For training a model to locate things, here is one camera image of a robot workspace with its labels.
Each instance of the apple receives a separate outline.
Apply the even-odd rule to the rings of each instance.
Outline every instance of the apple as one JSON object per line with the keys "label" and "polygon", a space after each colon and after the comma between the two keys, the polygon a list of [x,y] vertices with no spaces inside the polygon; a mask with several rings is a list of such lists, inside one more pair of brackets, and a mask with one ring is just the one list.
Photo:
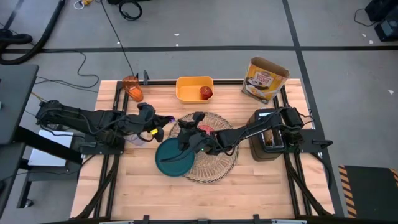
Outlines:
{"label": "apple", "polygon": [[211,96],[213,96],[213,91],[211,90],[210,87],[207,87],[207,86],[201,87],[199,92],[200,92],[200,99],[201,100],[207,100]]}

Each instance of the wooden tabletop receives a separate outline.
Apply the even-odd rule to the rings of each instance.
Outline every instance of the wooden tabletop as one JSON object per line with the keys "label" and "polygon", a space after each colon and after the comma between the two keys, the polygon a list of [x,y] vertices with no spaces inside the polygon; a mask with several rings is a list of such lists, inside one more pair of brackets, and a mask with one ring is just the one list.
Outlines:
{"label": "wooden tabletop", "polygon": [[[96,110],[112,108],[116,82],[101,82]],[[285,86],[289,105],[308,115],[300,80],[289,79]],[[245,125],[256,109],[273,107],[272,103],[264,105],[241,93],[241,89],[241,85],[216,85],[209,104],[184,105],[175,96],[175,86],[142,86],[143,102],[151,104],[159,115],[172,115],[178,119],[196,111],[213,112],[234,128]],[[123,98],[119,100],[121,110]],[[136,102],[129,100],[127,113],[136,114],[136,105]],[[172,126],[165,126],[165,136]],[[199,184],[184,177],[163,175],[154,159],[158,145],[156,141],[141,147],[126,143],[119,163],[112,220],[142,220],[144,215],[150,215],[151,220],[252,219],[253,214],[259,214],[260,218],[294,217],[283,156],[274,161],[256,162],[248,140],[243,140],[239,145],[238,162],[232,171],[215,183]],[[309,154],[302,154],[301,157],[307,187],[324,208],[333,213],[322,164]],[[102,161],[103,156],[97,155],[81,169],[71,217],[78,215],[96,192]],[[301,193],[297,192],[303,214]],[[107,198],[108,193],[105,192],[102,215]]]}

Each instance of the woven basket tray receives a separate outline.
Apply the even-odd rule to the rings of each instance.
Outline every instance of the woven basket tray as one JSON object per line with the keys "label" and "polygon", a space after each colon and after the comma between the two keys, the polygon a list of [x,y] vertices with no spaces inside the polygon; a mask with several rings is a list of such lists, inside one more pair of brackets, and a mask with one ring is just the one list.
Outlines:
{"label": "woven basket tray", "polygon": [[[180,118],[184,121],[193,121],[193,113],[185,115]],[[225,119],[214,113],[205,112],[205,119],[199,122],[198,128],[207,131],[217,131],[222,129],[232,129]],[[178,123],[175,123],[170,131],[169,138],[175,138],[180,132]],[[232,156],[227,156],[225,153],[220,153],[217,156],[209,156],[206,153],[200,151],[195,156],[195,162],[189,172],[184,177],[189,180],[200,182],[200,183],[212,183],[225,177],[236,163],[238,158],[239,146]]]}

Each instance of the concrete floor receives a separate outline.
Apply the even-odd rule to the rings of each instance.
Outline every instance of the concrete floor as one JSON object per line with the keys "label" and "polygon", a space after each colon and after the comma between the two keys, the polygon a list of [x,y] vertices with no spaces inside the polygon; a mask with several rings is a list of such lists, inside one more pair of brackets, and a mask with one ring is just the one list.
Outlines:
{"label": "concrete floor", "polygon": [[[372,27],[353,21],[354,11],[370,0],[289,0],[301,46],[397,45],[381,43]],[[5,24],[16,0],[0,2],[0,22]],[[118,48],[116,36],[98,3],[77,11],[69,0],[47,42],[46,49]],[[11,29],[26,32],[37,41],[57,4],[53,0],[25,1]],[[174,47],[258,45],[293,46],[284,6],[280,0],[152,0],[140,3],[144,13],[136,22],[125,21],[117,7],[105,3],[108,14],[125,47]],[[369,22],[364,12],[358,19]],[[10,48],[29,48],[13,45]],[[97,74],[102,80],[130,75],[120,52],[86,53],[82,73]],[[6,54],[6,58],[18,55]],[[179,51],[128,52],[135,72],[146,69],[152,79],[183,75],[209,75],[213,78],[242,78],[250,58],[261,56],[290,70],[301,78],[294,51]],[[303,53],[329,147],[332,166],[391,167],[398,169],[395,137],[398,121],[397,51]],[[27,63],[40,66],[38,75],[90,85],[91,78],[78,77],[83,57],[76,53],[38,54]],[[70,106],[92,110],[96,94],[66,86],[44,83],[34,87],[41,97],[57,99]],[[36,113],[39,102],[32,97],[26,110]],[[25,113],[21,125],[38,131],[34,118]],[[29,198],[35,205],[15,209],[23,177],[17,177],[0,223],[45,223],[66,220],[73,203],[76,181],[36,182]]]}

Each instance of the yellow plastic bowl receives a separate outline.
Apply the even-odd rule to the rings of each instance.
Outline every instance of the yellow plastic bowl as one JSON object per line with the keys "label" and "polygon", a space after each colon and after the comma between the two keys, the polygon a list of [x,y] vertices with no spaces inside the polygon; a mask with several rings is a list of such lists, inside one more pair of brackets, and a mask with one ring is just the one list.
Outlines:
{"label": "yellow plastic bowl", "polygon": [[200,88],[210,87],[214,96],[214,84],[211,77],[180,77],[177,79],[175,94],[181,103],[208,103],[213,96],[207,100],[200,99]]}

